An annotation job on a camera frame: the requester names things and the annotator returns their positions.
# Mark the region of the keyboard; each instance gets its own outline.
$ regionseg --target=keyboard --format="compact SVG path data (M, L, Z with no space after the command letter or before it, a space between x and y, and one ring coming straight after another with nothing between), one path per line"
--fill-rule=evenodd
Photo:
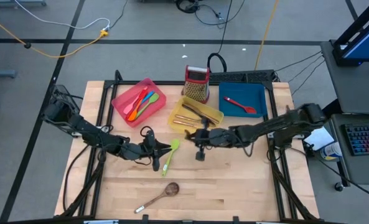
M218 72L210 74L212 82L246 82L261 83L273 82L275 80L274 70L240 71L240 72Z
M344 124L342 127L352 155L369 155L369 124Z

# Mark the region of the red spatula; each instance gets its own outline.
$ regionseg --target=red spatula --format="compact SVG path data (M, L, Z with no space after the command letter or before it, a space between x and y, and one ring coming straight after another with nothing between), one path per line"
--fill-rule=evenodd
M237 106L243 108L246 111L246 113L256 114L256 110L253 107L251 107L251 106L243 106L243 105L235 102L233 99L231 99L231 98L229 98L227 96L225 96L224 99L227 100L227 101L229 101L230 103L232 103L234 105L237 105Z

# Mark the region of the wooden table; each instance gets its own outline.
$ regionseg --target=wooden table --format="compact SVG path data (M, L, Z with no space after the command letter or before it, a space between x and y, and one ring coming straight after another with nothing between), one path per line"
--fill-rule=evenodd
M131 85L119 85L118 95ZM285 113L286 105L293 108L291 92L287 83L273 83L278 114ZM160 142L169 144L171 139L180 139L180 148L175 152L166 178L161 177L161 169L167 155L160 159L161 168L154 172L151 166L142 166L118 157L107 156L103 181L98 201L97 218L103 219L141 219L148 214L150 220L210 220L228 221L239 216L241 221L278 221L277 202L273 184L271 166L266 158L267 140L260 137L255 142L253 155L248 158L242 149L213 148L206 151L204 162L195 160L198 149L183 134L176 133L167 125L167 117L177 100L181 97L182 86L160 85L167 97L163 109L153 114L136 128L130 128L114 111L112 134L130 137L131 142L142 141L140 129L148 125L153 128ZM80 114L95 124L100 105L103 82L88 82ZM109 99L103 121L106 120ZM218 108L218 87L210 87L208 105ZM269 117L271 108L266 92ZM220 127L232 125L256 124L262 118L224 117ZM73 158L84 148L82 139L74 139L67 167ZM292 146L302 149L302 144L294 140ZM68 180L67 205L82 189L90 150L84 153L73 165ZM318 217L313 188L307 168L306 158L292 150L286 151L292 188L309 211ZM164 198L134 214L133 210L159 195L169 182L177 182L180 192L172 198ZM63 212L62 190L58 198L55 214ZM285 191L282 189L286 216L290 217ZM89 213L93 191L90 190L86 213Z

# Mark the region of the yellow tray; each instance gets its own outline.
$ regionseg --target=yellow tray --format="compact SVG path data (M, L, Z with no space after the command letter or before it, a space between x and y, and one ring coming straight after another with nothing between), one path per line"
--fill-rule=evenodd
M193 99L191 99L189 97L183 96L176 103L175 107L172 110L172 113L169 115L169 119L167 120L167 123L169 124L169 126L171 128L173 128L174 130L176 130L176 131L185 133L184 130L188 130L190 133L194 133L198 128L203 128L202 124L198 124L198 123L195 123L195 122L192 122L192 121L186 121L184 119L180 119L180 118L176 118L175 117L176 114L179 114L179 115L186 116L186 117L192 118L192 119L201 119L195 113L193 113L193 112L185 109L184 107L182 107L182 104L183 103L192 105L192 106L198 108L199 110L201 110L203 113L205 113L205 114L207 114L207 115L209 115L209 116L217 119L219 121L219 123L216 124L216 128L219 127L220 123L222 123L222 121L223 121L223 117L224 117L223 112L221 112L219 110L216 110L216 109L213 109L210 106L207 106L207 105L205 105L203 103L200 103L198 101L195 101L195 100L193 100ZM197 127L194 128L194 127L186 126L186 125L183 125L183 124L173 123L173 120L174 119L176 119L178 121L183 121L183 122L186 122L186 123L196 124Z

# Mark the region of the yellow cable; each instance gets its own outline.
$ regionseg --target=yellow cable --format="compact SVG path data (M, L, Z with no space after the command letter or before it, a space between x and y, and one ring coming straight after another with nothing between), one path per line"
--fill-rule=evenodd
M26 45L27 43L25 43L24 41L22 41L20 38L18 38L17 36L15 36L12 32L10 32L8 29L6 29L2 24L0 24L0 28L2 28L4 31L6 31L10 36L12 36L13 38L15 38L18 42ZM38 50L36 49L35 47L31 47L32 50L35 50L36 52L40 53L41 55L44 55L46 57L50 57L50 58L65 58L65 57L68 57L68 56L71 56L75 53L77 53L79 50L91 45L91 44L94 44L95 42L99 41L101 38L105 37L108 35L108 32L105 31L105 30L102 30L101 31L101 34L97 37L97 39L93 40L92 42L88 43L88 44L85 44L79 48L77 48L76 50L74 50L73 52L69 53L69 54L66 54L66 55L61 55L61 56L53 56L53 55L49 55L41 50Z
M274 13L276 12L278 1L279 0L276 0L276 2L274 3L273 11L271 12L271 16L270 16L269 22L267 23L266 31L264 32L264 37L263 37L263 40L261 41L261 44L260 44L258 57L256 58L255 70L258 68L259 58L260 58L260 55L261 55L261 51L263 49L264 41L267 38L267 33L269 32L270 24L271 24L271 21L273 20Z

